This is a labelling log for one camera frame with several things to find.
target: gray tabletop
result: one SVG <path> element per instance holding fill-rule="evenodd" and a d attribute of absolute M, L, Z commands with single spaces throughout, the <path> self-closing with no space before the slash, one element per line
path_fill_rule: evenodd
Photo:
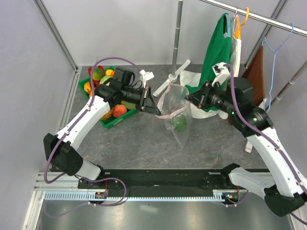
<path fill-rule="evenodd" d="M 154 92 L 171 71 L 170 65 L 141 66 L 155 75 L 149 85 Z M 82 68 L 80 80 L 88 78 L 87 67 Z M 201 65 L 187 70 L 201 72 Z M 87 99 L 78 88 L 73 101 L 70 120 L 84 107 Z M 97 122 L 84 138 L 78 152 L 88 161 L 107 169 L 144 168 L 223 168 L 237 163 L 244 168 L 265 168 L 260 155 L 244 151 L 246 138 L 227 120 L 218 115 L 207 119 L 193 119 L 191 132 L 184 148 L 179 147 L 163 120 L 146 113 L 137 113 L 111 129 Z"/>

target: metal rod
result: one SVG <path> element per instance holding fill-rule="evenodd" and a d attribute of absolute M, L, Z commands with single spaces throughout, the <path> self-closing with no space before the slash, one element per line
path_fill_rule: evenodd
<path fill-rule="evenodd" d="M 219 1 L 214 1 L 214 0 L 199 0 L 199 1 L 206 2 L 206 3 L 211 4 L 213 6 L 217 6 L 217 7 L 223 8 L 225 10 L 232 11 L 232 12 L 237 11 L 238 14 L 241 14 L 241 15 L 244 15 L 244 16 L 246 16 L 246 14 L 247 14 L 247 12 L 245 10 L 237 9 L 237 7 L 227 5 L 227 4 L 221 3 Z M 292 30 L 292 25 L 282 23 L 282 22 L 275 20 L 273 18 L 268 18 L 268 17 L 265 17 L 265 16 L 261 16 L 259 14 L 251 13 L 251 12 L 249 12 L 248 17 L 251 18 L 251 19 L 255 19 L 259 22 L 266 23 L 266 24 L 272 25 L 274 27 L 286 30 L 286 31 Z M 293 33 L 307 37 L 307 31 L 302 29 L 302 28 L 294 27 Z"/>
<path fill-rule="evenodd" d="M 172 76 L 175 76 L 175 72 L 176 72 L 182 7 L 183 7 L 183 0 L 179 0 L 178 1 L 178 10 L 177 10 L 176 30 L 175 30 L 174 51 L 173 51 Z"/>
<path fill-rule="evenodd" d="M 277 94 L 277 96 L 272 100 L 271 107 L 281 100 L 283 98 L 284 93 L 290 88 L 291 85 L 294 85 L 296 80 L 299 76 L 301 76 L 301 73 L 307 68 L 307 60 L 305 63 L 299 68 L 299 70 L 293 75 L 293 77 L 288 81 L 288 83 L 280 90 L 280 92 Z"/>
<path fill-rule="evenodd" d="M 47 26 L 49 27 L 49 29 L 50 29 L 51 33 L 53 34 L 54 38 L 56 39 L 58 45 L 60 46 L 61 50 L 63 51 L 66 59 L 69 62 L 69 64 L 76 71 L 78 69 L 78 66 L 75 63 L 75 61 L 73 60 L 69 50 L 67 49 L 67 47 L 66 47 L 66 45 L 63 41 L 63 38 L 61 37 L 56 25 L 54 24 L 46 6 L 42 2 L 42 0 L 33 0 L 33 2 L 35 3 L 36 7 L 40 11 L 40 13 L 41 13 L 42 17 L 44 18 L 45 22 L 47 23 Z"/>
<path fill-rule="evenodd" d="M 287 2 L 288 2 L 288 0 L 279 0 L 279 2 L 277 3 L 277 5 L 276 5 L 276 7 L 275 7 L 275 9 L 274 9 L 274 11 L 273 11 L 273 13 L 272 13 L 272 15 L 271 15 L 271 18 L 277 19 L 278 16 L 281 14 L 281 12 L 282 12 L 282 10 L 283 10 L 283 8 L 285 7 L 285 5 L 286 5 Z M 245 67 L 245 68 L 247 68 L 247 67 L 250 65 L 250 63 L 252 62 L 254 56 L 255 56 L 256 53 L 258 52 L 258 50 L 259 50 L 259 48 L 260 48 L 260 46 L 261 46 L 261 44 L 262 44 L 262 41 L 263 41 L 264 37 L 265 37 L 265 36 L 268 36 L 268 34 L 269 34 L 269 32 L 271 31 L 271 29 L 272 29 L 272 26 L 269 25 L 269 24 L 267 24 L 267 25 L 264 27 L 264 29 L 263 29 L 261 35 L 260 35 L 259 38 L 258 38 L 258 41 L 256 42 L 256 44 L 255 44 L 253 50 L 251 51 L 249 57 L 247 58 L 246 63 L 244 64 L 244 67 Z"/>

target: clear plastic bag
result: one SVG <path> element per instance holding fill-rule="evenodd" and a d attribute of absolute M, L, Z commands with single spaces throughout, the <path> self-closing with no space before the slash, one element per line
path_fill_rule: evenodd
<path fill-rule="evenodd" d="M 161 116 L 156 117 L 164 119 L 181 147 L 186 144 L 192 125 L 190 102 L 185 99 L 188 93 L 186 87 L 169 82 L 157 105 Z"/>

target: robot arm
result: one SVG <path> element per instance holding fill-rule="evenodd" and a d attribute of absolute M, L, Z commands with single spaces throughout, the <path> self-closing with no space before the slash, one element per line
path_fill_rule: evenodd
<path fill-rule="evenodd" d="M 307 184 L 306 178 L 296 168 L 277 136 L 273 123 L 266 112 L 252 104 L 252 86 L 244 78 L 235 78 L 235 94 L 238 108 L 252 126 L 270 137 L 283 150 L 286 160 L 265 137 L 246 126 L 236 114 L 230 86 L 226 91 L 220 85 L 230 76 L 224 63 L 213 66 L 216 74 L 214 81 L 207 81 L 201 89 L 186 97 L 199 109 L 215 107 L 231 115 L 234 126 L 251 142 L 270 170 L 273 180 L 254 175 L 237 164 L 231 164 L 223 169 L 227 183 L 244 187 L 263 198 L 268 207 L 278 216 L 284 216 L 296 210 L 307 201 L 300 182 L 297 181 L 289 164 L 297 172 L 302 183 Z"/>
<path fill-rule="evenodd" d="M 49 133 L 44 137 L 45 155 L 48 160 L 59 138 L 67 134 L 52 157 L 51 164 L 53 166 L 69 176 L 79 175 L 95 180 L 101 172 L 100 167 L 84 160 L 76 151 L 94 124 L 110 111 L 110 108 L 120 104 L 121 101 L 136 104 L 136 108 L 142 112 L 154 115 L 161 114 L 153 101 L 150 87 L 134 89 L 130 86 L 132 77 L 134 80 L 133 72 L 124 68 L 116 68 L 113 78 L 105 84 L 97 86 L 94 102 L 90 108 L 92 98 L 65 128 L 56 135 Z M 77 120 L 78 122 L 73 129 L 68 131 L 68 128 Z"/>

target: plastic connector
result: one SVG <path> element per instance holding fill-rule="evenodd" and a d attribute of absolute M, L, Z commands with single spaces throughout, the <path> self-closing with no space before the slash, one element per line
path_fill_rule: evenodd
<path fill-rule="evenodd" d="M 142 82 L 143 87 L 145 88 L 148 80 L 154 78 L 153 72 L 146 72 L 145 70 L 140 71 L 140 80 Z"/>

